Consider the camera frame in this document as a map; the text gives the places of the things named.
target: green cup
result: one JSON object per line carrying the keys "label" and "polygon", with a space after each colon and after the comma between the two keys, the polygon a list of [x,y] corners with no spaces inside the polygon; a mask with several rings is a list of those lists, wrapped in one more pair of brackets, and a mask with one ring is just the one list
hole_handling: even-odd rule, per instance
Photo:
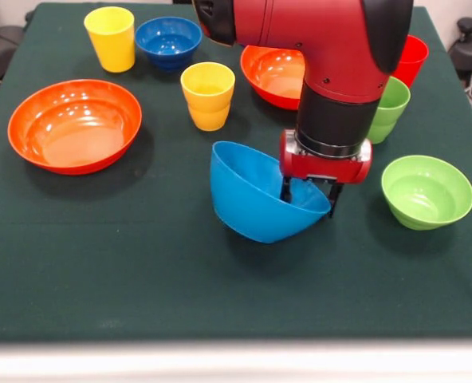
{"label": "green cup", "polygon": [[390,77],[372,120],[367,138],[379,144],[388,137],[410,102],[410,89],[401,80]]}

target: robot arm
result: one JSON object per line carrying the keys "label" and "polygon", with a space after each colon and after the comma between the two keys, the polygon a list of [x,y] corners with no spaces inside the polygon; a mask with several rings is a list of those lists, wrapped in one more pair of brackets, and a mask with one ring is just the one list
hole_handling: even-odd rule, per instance
{"label": "robot arm", "polygon": [[413,0],[194,0],[194,6],[214,41],[304,54],[297,126],[281,138],[286,181],[361,182],[372,160],[365,138],[403,52]]}

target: blue bowl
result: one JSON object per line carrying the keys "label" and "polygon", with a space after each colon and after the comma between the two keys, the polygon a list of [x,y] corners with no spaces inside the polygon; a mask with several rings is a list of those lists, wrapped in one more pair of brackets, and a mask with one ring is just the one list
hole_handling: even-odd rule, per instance
{"label": "blue bowl", "polygon": [[202,39],[200,27],[185,18],[153,18],[135,32],[137,46],[153,65],[167,72],[189,66]]}
{"label": "blue bowl", "polygon": [[234,142],[219,141],[211,152],[211,198],[216,215],[230,228],[262,243],[295,235],[330,211],[326,196],[310,181],[291,181],[292,203],[280,200],[278,161]]}

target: table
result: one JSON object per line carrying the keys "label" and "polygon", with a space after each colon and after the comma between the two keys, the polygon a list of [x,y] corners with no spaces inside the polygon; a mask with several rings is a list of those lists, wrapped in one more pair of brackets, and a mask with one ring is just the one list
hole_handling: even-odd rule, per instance
{"label": "table", "polygon": [[[219,132],[197,130],[179,73],[138,52],[122,74],[98,65],[83,28],[97,4],[41,4],[0,88],[0,342],[472,338],[472,212],[437,231],[401,227],[380,191],[393,159],[448,160],[472,182],[472,110],[424,8],[411,32],[431,55],[366,181],[333,219],[274,245],[225,228],[210,201],[217,140],[277,156],[294,113],[259,99],[238,67],[242,48],[206,38],[195,61],[236,73]],[[124,4],[136,26],[191,6]],[[31,93],[73,78],[113,81],[144,122],[128,153],[90,176],[58,176],[10,148],[6,126]]]}

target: bowl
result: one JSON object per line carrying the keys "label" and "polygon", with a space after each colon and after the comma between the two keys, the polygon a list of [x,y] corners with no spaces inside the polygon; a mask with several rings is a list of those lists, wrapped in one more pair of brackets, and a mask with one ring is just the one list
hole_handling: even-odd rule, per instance
{"label": "bowl", "polygon": [[248,45],[240,65],[246,80],[264,100],[279,108],[298,110],[305,74],[301,52]]}
{"label": "bowl", "polygon": [[203,38],[201,28],[185,18],[153,18],[135,32],[137,46],[147,59],[166,72],[187,67]]}
{"label": "bowl", "polygon": [[261,243],[274,243],[313,225],[330,211],[326,196],[310,181],[292,179],[292,203],[279,199],[278,161],[229,141],[213,144],[210,166],[215,214],[225,225]]}
{"label": "bowl", "polygon": [[472,208],[470,181],[454,166],[430,156],[405,156],[391,162],[381,178],[392,214],[413,230],[454,223]]}
{"label": "bowl", "polygon": [[97,172],[121,158],[141,121],[139,102],[125,88],[73,80],[25,99],[10,118],[8,138],[30,163],[75,176]]}

